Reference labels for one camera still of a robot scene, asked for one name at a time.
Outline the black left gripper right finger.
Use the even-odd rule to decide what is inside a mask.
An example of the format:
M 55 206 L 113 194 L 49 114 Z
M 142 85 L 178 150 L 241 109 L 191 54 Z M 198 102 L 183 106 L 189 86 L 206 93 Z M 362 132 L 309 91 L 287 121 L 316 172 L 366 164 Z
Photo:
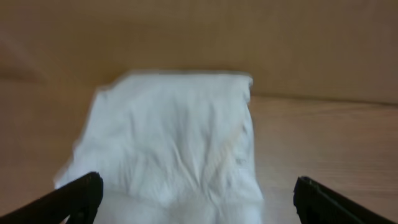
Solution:
M 307 176 L 297 179 L 293 203 L 302 224 L 396 224 Z

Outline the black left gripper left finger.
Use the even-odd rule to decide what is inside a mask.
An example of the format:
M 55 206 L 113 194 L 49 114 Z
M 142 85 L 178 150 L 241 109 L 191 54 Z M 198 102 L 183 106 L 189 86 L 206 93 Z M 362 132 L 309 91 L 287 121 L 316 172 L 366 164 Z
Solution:
M 103 199 L 103 180 L 89 172 L 63 187 L 1 217 L 1 223 L 92 224 Z

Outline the beige shorts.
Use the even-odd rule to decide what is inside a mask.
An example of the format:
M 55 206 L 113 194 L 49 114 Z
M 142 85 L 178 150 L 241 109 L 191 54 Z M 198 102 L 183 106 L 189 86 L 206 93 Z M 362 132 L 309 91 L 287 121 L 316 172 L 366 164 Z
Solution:
M 99 88 L 55 187 L 94 171 L 96 223 L 261 223 L 245 73 L 132 73 Z

